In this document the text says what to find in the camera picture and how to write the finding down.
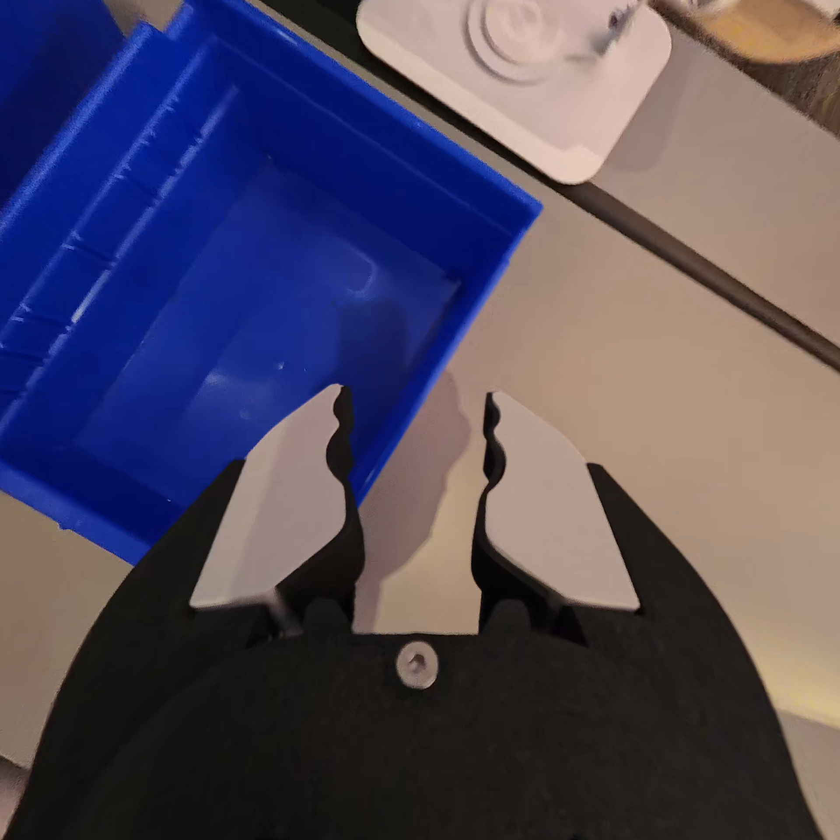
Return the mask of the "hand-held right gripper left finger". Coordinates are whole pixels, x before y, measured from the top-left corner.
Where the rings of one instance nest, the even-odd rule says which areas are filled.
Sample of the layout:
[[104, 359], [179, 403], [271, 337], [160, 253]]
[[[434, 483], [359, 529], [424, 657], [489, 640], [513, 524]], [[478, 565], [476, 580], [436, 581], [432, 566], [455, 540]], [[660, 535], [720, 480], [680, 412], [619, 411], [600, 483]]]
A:
[[309, 605], [335, 601], [353, 621], [364, 535], [350, 472], [354, 405], [331, 384], [252, 447], [198, 576], [198, 612], [260, 606], [282, 633]]

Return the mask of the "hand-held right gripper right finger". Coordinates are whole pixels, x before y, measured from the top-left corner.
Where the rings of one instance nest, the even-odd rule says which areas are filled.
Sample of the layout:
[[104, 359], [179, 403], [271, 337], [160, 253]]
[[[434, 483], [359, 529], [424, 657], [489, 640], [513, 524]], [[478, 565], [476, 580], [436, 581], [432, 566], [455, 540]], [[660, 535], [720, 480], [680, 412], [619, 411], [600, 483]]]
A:
[[501, 391], [486, 394], [485, 489], [470, 569], [479, 630], [502, 602], [531, 628], [583, 640], [575, 607], [624, 615], [642, 603], [583, 454], [558, 429]]

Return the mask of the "blue plastic bin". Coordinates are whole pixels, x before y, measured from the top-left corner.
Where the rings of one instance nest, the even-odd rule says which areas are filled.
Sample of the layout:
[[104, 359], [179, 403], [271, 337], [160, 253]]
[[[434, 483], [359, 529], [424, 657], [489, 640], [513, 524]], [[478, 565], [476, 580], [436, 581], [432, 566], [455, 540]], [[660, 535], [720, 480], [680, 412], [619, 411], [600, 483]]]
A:
[[337, 383], [361, 501], [541, 210], [251, 3], [137, 24], [2, 211], [2, 492], [136, 564]]
[[122, 43], [104, 2], [1, 2], [1, 204]]

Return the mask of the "white board stand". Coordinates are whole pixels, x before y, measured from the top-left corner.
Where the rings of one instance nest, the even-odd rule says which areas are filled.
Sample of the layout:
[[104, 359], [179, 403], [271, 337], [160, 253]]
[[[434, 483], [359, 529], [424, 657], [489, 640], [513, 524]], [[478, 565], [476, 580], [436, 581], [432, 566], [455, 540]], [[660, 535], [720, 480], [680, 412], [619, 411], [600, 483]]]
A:
[[365, 48], [564, 185], [602, 168], [671, 54], [647, 2], [364, 1]]

